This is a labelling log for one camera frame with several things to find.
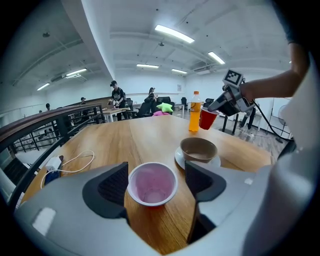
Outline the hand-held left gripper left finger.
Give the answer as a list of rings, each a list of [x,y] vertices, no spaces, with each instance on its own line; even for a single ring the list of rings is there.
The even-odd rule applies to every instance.
[[[124,206],[128,167],[123,162],[58,178],[14,217],[49,256],[155,256],[130,227]]]

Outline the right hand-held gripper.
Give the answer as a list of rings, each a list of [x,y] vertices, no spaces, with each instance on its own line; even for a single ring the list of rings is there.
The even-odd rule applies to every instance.
[[[207,110],[219,111],[228,117],[238,113],[245,113],[245,116],[249,117],[253,112],[254,104],[250,103],[241,92],[241,85],[246,82],[243,74],[229,69],[222,81],[223,94],[212,102]]]

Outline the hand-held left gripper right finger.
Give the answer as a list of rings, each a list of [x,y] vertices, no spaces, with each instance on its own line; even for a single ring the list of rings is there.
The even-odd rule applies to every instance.
[[[244,172],[185,162],[186,183],[195,199],[187,247],[175,256],[246,256],[249,229],[262,205],[270,166]]]

